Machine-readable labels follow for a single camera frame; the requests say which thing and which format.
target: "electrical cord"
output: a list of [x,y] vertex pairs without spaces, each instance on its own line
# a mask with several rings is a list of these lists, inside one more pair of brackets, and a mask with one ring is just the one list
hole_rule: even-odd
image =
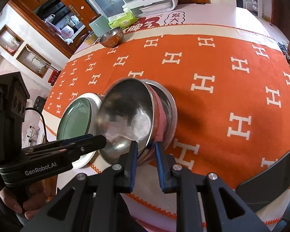
[[45,125],[45,120],[44,120],[44,117],[43,117],[42,113],[40,113],[37,109],[35,109],[35,108],[33,108],[33,107],[27,107],[25,110],[26,110],[26,111],[27,111],[27,110],[33,110],[33,111],[37,112],[38,114],[40,114],[40,116],[41,116],[41,118],[42,118],[42,122],[43,122],[43,127],[44,127],[44,136],[45,136],[45,141],[48,142],[48,140],[47,140],[47,136],[46,136],[46,125]]

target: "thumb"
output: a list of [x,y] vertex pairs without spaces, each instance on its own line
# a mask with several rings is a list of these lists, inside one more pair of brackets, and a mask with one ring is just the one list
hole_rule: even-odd
[[14,199],[12,193],[8,191],[6,188],[0,191],[0,198],[3,203],[9,207],[11,210],[14,210],[17,213],[22,213],[22,208],[19,203]]

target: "finger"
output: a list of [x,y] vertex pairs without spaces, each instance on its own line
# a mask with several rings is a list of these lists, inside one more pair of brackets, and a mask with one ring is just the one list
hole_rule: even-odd
[[38,194],[44,191],[44,181],[38,181],[30,185],[30,193]]
[[11,210],[14,210],[17,213],[22,213],[22,208],[14,199],[12,193],[8,191],[6,188],[0,191],[0,198],[2,199],[3,203],[9,207]]
[[33,216],[35,216],[38,212],[40,211],[40,208],[39,209],[36,209],[36,210],[32,210],[32,211],[26,211],[25,212],[25,217],[30,220]]
[[46,200],[47,195],[45,191],[43,191],[42,193],[38,193],[32,196],[29,200],[25,201],[22,206],[25,210],[31,211],[41,208],[43,205],[45,205]]

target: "teal container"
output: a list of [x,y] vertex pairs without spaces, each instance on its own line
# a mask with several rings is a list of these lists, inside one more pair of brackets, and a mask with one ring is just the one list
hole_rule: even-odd
[[108,19],[102,15],[97,15],[94,17],[92,22],[89,23],[89,26],[92,28],[97,37],[103,36],[111,29],[111,27],[108,25]]

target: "silver screw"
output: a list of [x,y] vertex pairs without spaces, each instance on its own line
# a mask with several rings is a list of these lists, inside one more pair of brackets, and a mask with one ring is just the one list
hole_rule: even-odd
[[215,173],[209,173],[208,174],[208,178],[210,178],[211,180],[217,180],[217,178],[218,178],[218,175],[217,174],[215,174]]
[[113,170],[115,171],[119,171],[121,169],[121,165],[120,164],[115,164],[112,166]]
[[85,173],[79,173],[76,175],[76,178],[79,180],[79,181],[83,181],[85,180],[87,177],[87,175]]
[[175,170],[175,171],[180,171],[180,170],[182,170],[182,166],[181,165],[179,165],[179,164],[175,164],[175,165],[173,165],[173,169]]

